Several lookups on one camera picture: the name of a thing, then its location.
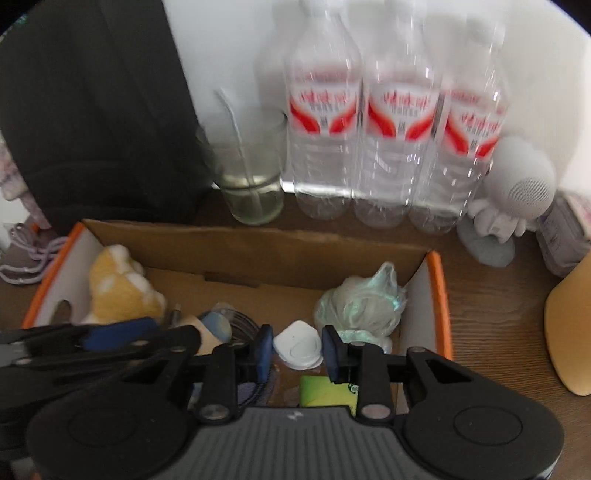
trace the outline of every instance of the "green package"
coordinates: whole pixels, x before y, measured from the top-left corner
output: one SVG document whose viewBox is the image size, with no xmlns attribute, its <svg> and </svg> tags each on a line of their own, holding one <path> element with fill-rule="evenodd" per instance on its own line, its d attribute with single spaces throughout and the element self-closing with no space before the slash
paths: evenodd
<svg viewBox="0 0 591 480">
<path fill-rule="evenodd" d="M 355 416 L 357 385 L 336 385 L 328 377 L 302 375 L 300 378 L 300 407 L 331 407 L 346 405 Z"/>
</svg>

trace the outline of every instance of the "ridged gray surface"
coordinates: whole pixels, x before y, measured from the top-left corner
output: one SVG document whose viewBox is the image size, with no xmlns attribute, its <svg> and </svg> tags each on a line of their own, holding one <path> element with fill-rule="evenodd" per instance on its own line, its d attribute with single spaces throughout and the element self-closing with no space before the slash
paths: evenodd
<svg viewBox="0 0 591 480">
<path fill-rule="evenodd" d="M 434 480 L 386 428 L 342 407 L 247 408 L 236 422 L 202 428 L 154 480 Z"/>
</svg>

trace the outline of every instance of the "cardboard box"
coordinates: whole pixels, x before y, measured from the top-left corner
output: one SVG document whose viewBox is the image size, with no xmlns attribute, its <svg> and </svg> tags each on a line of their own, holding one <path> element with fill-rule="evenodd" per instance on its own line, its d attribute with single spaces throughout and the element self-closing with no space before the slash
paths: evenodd
<svg viewBox="0 0 591 480">
<path fill-rule="evenodd" d="M 259 325 L 269 323 L 276 334 L 293 320 L 312 323 L 314 306 L 324 291 L 351 275 L 370 277 L 383 262 L 391 261 L 408 296 L 401 323 L 392 334 L 397 352 L 423 346 L 452 359 L 438 253 L 326 233 L 265 228 L 86 220 L 72 231 L 38 289 L 23 327 L 47 325 L 62 300 L 72 306 L 72 322 L 80 322 L 90 307 L 90 266 L 104 245 L 113 244 L 129 248 L 154 288 L 169 305 L 181 304 L 183 314 L 199 315 L 223 301 Z M 283 404 L 285 392 L 298 386 L 301 375 L 282 365 L 278 368 L 273 405 Z M 399 412 L 406 408 L 403 397 L 398 396 Z"/>
</svg>

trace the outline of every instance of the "black backpack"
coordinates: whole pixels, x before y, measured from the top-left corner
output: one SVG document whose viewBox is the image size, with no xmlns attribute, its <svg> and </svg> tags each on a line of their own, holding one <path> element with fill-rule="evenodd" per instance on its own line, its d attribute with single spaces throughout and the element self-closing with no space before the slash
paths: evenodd
<svg viewBox="0 0 591 480">
<path fill-rule="evenodd" d="M 0 131 L 59 234 L 190 222 L 211 179 L 160 0 L 44 0 L 0 43 Z"/>
</svg>

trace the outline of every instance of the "white bottle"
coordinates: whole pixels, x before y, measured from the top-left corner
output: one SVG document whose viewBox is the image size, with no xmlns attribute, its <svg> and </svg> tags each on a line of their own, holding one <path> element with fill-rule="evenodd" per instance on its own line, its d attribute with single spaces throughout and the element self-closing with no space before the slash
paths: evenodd
<svg viewBox="0 0 591 480">
<path fill-rule="evenodd" d="M 498 64 L 502 26 L 467 21 L 467 41 L 453 72 L 449 114 L 436 157 L 425 167 L 409 217 L 430 234 L 451 230 L 466 213 L 491 166 L 491 154 L 508 108 Z"/>
<path fill-rule="evenodd" d="M 301 0 L 307 27 L 286 60 L 290 157 L 300 208 L 343 214 L 351 198 L 361 96 L 361 55 L 340 18 L 343 0 Z"/>
<path fill-rule="evenodd" d="M 387 0 L 390 20 L 365 60 L 355 215 L 374 228 L 408 212 L 431 137 L 440 76 L 424 42 L 421 0 Z"/>
</svg>

